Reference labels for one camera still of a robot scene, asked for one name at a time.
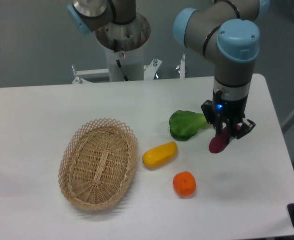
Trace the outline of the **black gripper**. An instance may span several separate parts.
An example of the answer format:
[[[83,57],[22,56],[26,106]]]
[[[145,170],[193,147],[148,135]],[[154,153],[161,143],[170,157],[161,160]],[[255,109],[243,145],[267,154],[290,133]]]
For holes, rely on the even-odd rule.
[[[256,126],[252,120],[245,118],[250,84],[231,86],[214,80],[212,100],[201,105],[207,123],[213,126],[216,136],[222,133],[223,125],[226,125],[226,145],[233,138],[244,137]]]

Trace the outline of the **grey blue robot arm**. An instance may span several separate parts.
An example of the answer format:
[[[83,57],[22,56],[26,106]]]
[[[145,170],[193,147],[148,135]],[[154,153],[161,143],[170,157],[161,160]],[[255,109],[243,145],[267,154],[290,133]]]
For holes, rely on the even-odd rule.
[[[254,21],[269,5],[267,0],[217,0],[205,11],[186,8],[175,18],[176,41],[215,65],[213,97],[201,106],[216,131],[209,144],[212,153],[221,152],[232,139],[242,138],[255,127],[245,118],[260,43]],[[141,49],[150,27],[136,11],[135,1],[74,0],[67,11],[80,32],[95,33],[106,48],[112,82],[144,78]]]

